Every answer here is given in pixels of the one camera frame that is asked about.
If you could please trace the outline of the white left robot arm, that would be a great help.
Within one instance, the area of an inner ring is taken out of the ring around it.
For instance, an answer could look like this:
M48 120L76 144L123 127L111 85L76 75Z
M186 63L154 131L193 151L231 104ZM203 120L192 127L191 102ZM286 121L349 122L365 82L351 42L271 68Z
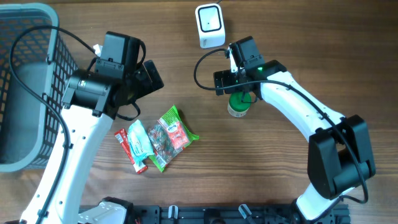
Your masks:
M118 110L163 87L146 46L138 38L108 31L100 57L67 80L62 109L46 104L60 127L34 197L19 223L78 223L80 202L96 153Z

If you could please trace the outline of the green gummy candy bag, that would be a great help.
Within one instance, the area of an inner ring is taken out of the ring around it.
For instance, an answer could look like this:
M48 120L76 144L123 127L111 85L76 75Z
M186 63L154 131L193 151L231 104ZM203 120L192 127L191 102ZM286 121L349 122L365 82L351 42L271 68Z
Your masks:
M186 127L175 105L147 130L147 135L154 149L154 155L149 158L161 172L172 159L200 138Z

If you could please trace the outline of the red snack bar wrapper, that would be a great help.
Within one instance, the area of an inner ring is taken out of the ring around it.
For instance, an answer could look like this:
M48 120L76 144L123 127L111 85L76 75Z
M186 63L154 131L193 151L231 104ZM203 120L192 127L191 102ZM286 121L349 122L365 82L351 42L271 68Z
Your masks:
M116 131L114 136L119 141L121 147L124 149L124 152L127 154L136 173L141 174L141 173L145 172L148 169L148 167L143 162L136 163L131 154L126 130L124 128L122 128L119 131Z

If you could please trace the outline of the mint green wipes pouch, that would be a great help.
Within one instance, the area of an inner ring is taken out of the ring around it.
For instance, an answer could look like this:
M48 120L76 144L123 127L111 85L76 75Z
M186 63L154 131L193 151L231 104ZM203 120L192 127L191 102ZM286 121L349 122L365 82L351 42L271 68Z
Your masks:
M127 139L131 155L136 164L155 154L152 143L139 119L130 125L127 131Z

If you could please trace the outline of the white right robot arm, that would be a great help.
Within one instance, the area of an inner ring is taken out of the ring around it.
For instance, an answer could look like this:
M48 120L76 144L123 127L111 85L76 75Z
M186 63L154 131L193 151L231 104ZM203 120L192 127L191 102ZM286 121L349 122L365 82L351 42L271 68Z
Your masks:
M295 199L291 221L315 223L361 186L366 203L366 181L376 173L368 126L358 115L346 117L302 88L276 60L266 62L254 38L229 44L229 70L214 74L216 94L252 92L278 109L308 142L310 185Z

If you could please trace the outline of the green lid spice jar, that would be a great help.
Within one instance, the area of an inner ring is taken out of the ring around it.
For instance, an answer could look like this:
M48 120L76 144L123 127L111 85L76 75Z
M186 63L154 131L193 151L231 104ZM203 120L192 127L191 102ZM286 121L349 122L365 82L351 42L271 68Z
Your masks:
M249 93L237 92L232 93L228 101L228 113L235 117L241 118L245 116L251 106L251 96Z

